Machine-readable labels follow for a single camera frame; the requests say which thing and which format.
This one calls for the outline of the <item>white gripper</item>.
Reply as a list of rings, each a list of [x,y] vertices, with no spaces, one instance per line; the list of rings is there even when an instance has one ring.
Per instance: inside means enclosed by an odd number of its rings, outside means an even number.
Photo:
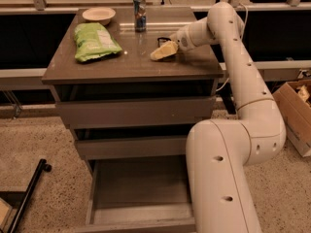
[[[203,45],[210,45],[212,36],[206,22],[194,22],[180,28],[170,36],[172,41],[166,41],[150,54],[153,61],[174,55],[178,47],[182,51],[194,50]]]

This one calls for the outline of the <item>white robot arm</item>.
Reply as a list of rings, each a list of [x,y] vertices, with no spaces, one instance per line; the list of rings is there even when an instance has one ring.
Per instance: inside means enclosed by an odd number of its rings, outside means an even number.
[[[237,118],[207,119],[186,144],[196,233],[262,233],[244,173],[273,158],[286,141],[279,108],[242,42],[243,20],[219,2],[207,17],[180,28],[170,40],[180,50],[221,47]]]

